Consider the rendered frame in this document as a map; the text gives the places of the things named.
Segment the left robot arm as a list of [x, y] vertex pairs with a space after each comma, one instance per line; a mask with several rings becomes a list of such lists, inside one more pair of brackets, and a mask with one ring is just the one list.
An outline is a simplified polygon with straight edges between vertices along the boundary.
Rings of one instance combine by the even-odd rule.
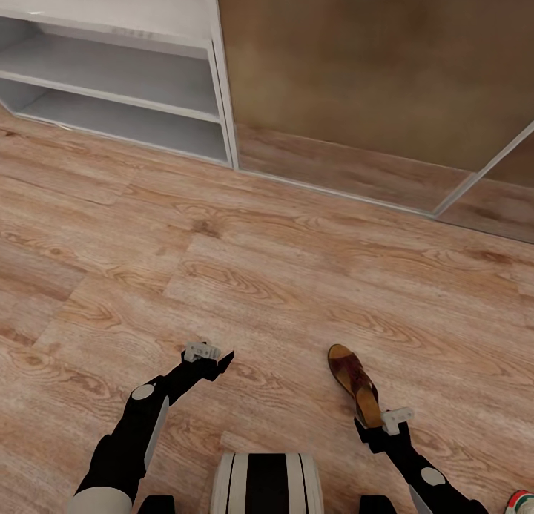
[[188, 341], [180, 365], [131, 393], [124, 417], [111, 435], [100, 440], [90, 471], [64, 514], [131, 514], [139, 480], [148, 471], [168, 408], [201, 378], [214, 381], [225, 372], [234, 352], [217, 362], [220, 355], [219, 348]]

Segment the gym shoe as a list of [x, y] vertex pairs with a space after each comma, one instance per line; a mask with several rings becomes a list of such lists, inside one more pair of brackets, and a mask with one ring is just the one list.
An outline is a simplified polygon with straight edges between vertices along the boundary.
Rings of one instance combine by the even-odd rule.
[[530, 491], [514, 492], [504, 514], [534, 514], [534, 494]]

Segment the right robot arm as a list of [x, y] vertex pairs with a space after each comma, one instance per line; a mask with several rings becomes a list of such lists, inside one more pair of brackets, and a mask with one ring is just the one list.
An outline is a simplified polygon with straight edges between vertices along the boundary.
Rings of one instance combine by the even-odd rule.
[[386, 452], [398, 467], [419, 514], [489, 514], [479, 501], [465, 498], [443, 473], [413, 450], [406, 422], [414, 416], [411, 407], [403, 407], [381, 413], [381, 427], [367, 429], [356, 417], [355, 424], [362, 442], [369, 442], [373, 453]]

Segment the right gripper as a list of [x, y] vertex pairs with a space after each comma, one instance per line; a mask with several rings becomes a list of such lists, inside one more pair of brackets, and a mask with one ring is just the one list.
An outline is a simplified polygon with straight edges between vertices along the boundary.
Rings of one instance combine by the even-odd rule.
[[400, 449], [412, 448], [409, 427], [404, 422], [398, 424], [400, 433], [392, 436], [389, 436], [383, 427], [365, 428], [356, 417], [355, 424], [362, 442], [369, 442], [369, 447], [373, 453], [386, 452], [393, 464], [395, 464], [395, 456]]

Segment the sandal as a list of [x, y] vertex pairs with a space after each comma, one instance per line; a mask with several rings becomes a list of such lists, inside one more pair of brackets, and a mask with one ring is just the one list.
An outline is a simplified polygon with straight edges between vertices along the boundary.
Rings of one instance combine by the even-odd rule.
[[360, 422], [367, 429], [384, 425], [378, 404], [378, 390], [355, 353], [341, 344], [330, 347], [328, 363], [334, 378], [354, 400]]

